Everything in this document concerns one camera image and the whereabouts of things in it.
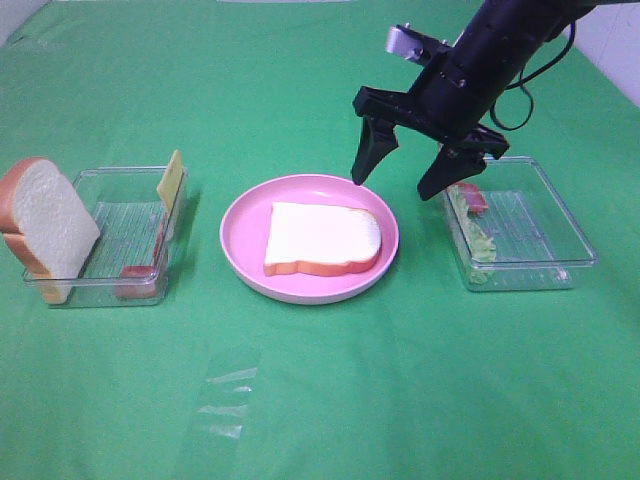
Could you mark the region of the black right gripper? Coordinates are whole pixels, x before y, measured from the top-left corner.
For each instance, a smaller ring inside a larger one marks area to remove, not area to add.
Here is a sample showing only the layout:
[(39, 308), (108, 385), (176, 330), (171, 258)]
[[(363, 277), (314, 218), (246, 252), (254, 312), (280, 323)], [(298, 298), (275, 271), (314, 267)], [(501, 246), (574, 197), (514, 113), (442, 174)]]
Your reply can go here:
[(361, 87), (353, 106), (362, 117), (358, 150), (351, 168), (354, 184), (362, 185), (376, 166), (398, 147), (395, 126), (418, 131), (447, 145), (417, 185), (420, 198), (431, 199), (449, 186), (482, 173), (484, 153), (498, 158), (509, 147), (504, 136), (480, 119), (510, 81), (510, 62), (497, 50), (460, 45), (425, 44), (406, 51), (423, 67), (406, 92)]

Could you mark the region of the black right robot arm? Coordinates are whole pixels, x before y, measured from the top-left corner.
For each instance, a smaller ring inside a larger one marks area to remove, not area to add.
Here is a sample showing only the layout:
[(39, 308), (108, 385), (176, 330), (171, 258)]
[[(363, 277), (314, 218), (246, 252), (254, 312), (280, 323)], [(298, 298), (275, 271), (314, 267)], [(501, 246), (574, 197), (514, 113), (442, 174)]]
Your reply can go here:
[(508, 149), (504, 136), (481, 118), (535, 52), (595, 8), (593, 1), (485, 1), (453, 45), (406, 25), (389, 31), (389, 53), (422, 66), (406, 92), (363, 86), (353, 106), (363, 120), (351, 177), (361, 185), (398, 146), (395, 128), (439, 142), (418, 183), (428, 200), (450, 185), (482, 173), (485, 158)]

